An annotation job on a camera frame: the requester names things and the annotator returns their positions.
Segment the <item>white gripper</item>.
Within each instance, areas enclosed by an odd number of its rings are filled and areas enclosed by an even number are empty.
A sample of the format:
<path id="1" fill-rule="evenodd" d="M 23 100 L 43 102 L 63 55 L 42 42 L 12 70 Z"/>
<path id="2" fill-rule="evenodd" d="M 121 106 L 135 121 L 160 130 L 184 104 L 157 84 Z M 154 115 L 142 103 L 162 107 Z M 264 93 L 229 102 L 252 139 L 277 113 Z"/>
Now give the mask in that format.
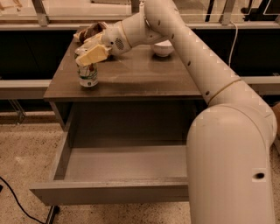
<path id="1" fill-rule="evenodd" d="M 121 55 L 132 49 L 123 28 L 123 22 L 110 24 L 102 34 L 87 38 L 74 52 L 80 67 L 104 61 L 109 55 Z"/>

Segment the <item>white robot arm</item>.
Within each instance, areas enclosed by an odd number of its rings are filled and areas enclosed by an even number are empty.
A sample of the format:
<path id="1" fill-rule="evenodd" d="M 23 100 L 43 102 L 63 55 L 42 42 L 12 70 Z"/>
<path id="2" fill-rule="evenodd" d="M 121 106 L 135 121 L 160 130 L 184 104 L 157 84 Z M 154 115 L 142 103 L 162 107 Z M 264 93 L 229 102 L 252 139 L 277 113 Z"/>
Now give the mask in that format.
<path id="1" fill-rule="evenodd" d="M 270 174 L 275 114 L 186 26 L 172 0 L 145 0 L 137 14 L 75 37 L 82 43 L 81 67 L 169 40 L 208 105 L 186 140 L 192 224 L 276 223 Z"/>

